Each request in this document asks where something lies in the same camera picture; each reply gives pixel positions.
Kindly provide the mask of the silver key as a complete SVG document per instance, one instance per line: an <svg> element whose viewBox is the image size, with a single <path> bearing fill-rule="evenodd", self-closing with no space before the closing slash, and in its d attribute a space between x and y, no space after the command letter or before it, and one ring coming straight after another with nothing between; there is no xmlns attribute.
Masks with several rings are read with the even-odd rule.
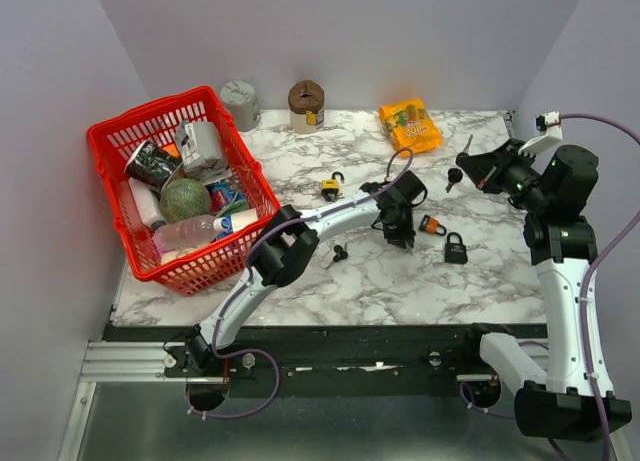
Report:
<svg viewBox="0 0 640 461"><path fill-rule="evenodd" d="M474 135L473 135L473 134L470 134L470 135L469 135L469 137L468 137L468 139L467 139L467 142L466 142L466 144L465 144L465 146L464 146L463 150L461 151L461 153L462 153L462 154L468 154L468 152L469 152L469 148L470 148L470 145L471 145L471 143L472 143L472 141L473 141L473 137L474 137Z"/></svg>

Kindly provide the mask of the black head key pair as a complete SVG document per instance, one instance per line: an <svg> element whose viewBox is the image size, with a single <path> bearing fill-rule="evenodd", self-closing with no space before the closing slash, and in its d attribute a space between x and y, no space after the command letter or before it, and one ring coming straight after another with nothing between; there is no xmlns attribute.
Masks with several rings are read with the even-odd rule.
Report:
<svg viewBox="0 0 640 461"><path fill-rule="evenodd" d="M447 185L445 191L449 193L464 177L462 170L458 167L449 168L447 171Z"/></svg>

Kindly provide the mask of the black key bunch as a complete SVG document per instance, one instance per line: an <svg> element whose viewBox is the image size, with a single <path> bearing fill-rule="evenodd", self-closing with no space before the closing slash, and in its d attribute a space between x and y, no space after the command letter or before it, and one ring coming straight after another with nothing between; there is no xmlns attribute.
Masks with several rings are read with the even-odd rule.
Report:
<svg viewBox="0 0 640 461"><path fill-rule="evenodd" d="M345 242L343 244L334 244L333 245L333 255L329 263L324 267L325 270L328 270L333 265L338 264L342 261L345 261L349 257L348 253L348 243Z"/></svg>

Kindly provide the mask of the yellow padlock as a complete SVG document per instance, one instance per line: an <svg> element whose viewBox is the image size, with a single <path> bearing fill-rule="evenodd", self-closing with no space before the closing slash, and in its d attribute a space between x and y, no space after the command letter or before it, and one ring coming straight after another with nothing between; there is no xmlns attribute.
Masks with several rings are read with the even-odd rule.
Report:
<svg viewBox="0 0 640 461"><path fill-rule="evenodd" d="M340 184L344 182L344 175L335 171L329 179L321 183L321 196L327 202L334 202L340 197Z"/></svg>

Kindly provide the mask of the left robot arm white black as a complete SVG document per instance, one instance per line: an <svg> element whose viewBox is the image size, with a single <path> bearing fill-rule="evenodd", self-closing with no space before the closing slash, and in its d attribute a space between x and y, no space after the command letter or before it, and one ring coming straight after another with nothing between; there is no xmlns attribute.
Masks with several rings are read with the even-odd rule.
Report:
<svg viewBox="0 0 640 461"><path fill-rule="evenodd" d="M280 208L249 250L245 269L214 313L185 339L187 363L201 376L214 374L257 307L276 289L296 281L317 247L351 230L372 227L398 248L414 246L413 209L426 199L425 184L410 170L390 182L367 182L353 195L321 208Z"/></svg>

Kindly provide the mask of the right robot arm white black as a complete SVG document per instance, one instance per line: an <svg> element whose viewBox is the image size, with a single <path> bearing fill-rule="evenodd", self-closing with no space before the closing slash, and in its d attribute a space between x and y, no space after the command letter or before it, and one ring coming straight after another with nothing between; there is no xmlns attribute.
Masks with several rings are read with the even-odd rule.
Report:
<svg viewBox="0 0 640 461"><path fill-rule="evenodd" d="M542 173L523 142L484 154L461 152L457 166L487 194L505 193L525 211L523 235L545 301L548 365L541 368L506 329L474 328L460 348L469 371L489 366L514 395L514 415L528 437L594 442L631 421L615 395L600 345L595 309L598 249L582 211L598 180L598 159L563 145Z"/></svg>

